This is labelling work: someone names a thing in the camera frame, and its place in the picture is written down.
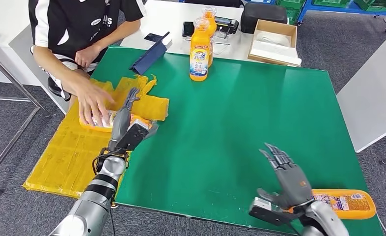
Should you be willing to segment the person's right hand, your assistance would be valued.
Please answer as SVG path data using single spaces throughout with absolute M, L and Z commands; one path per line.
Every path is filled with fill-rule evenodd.
M 76 89 L 76 96 L 79 102 L 79 115 L 81 120 L 90 125 L 94 125 L 94 121 L 98 125 L 102 124 L 102 119 L 107 119 L 108 111 L 106 104 L 114 103 L 112 96 L 92 84 L 83 85 Z

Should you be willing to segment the person's left hand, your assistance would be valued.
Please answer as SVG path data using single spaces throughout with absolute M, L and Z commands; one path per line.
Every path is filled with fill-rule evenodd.
M 101 51 L 102 48 L 96 45 L 91 45 L 85 49 L 79 50 L 75 54 L 75 62 L 79 66 L 86 68 L 92 64 Z

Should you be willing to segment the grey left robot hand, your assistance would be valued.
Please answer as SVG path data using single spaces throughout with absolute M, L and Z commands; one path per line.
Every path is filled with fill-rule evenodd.
M 139 100 L 137 97 L 139 92 L 140 89 L 131 88 L 123 107 L 116 113 L 108 143 L 109 151 L 118 153 L 133 151 L 143 140 L 157 132 L 159 126 L 156 121 L 141 121 L 140 118 L 131 121 L 132 107 L 134 102 Z

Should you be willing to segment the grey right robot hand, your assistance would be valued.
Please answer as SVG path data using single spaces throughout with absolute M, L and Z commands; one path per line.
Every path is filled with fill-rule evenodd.
M 265 146 L 270 152 L 266 152 L 263 149 L 259 151 L 266 157 L 273 168 L 283 192 L 275 195 L 258 188 L 258 195 L 282 209 L 290 209 L 312 201 L 311 185 L 300 166 L 278 147 L 269 143 L 265 143 Z

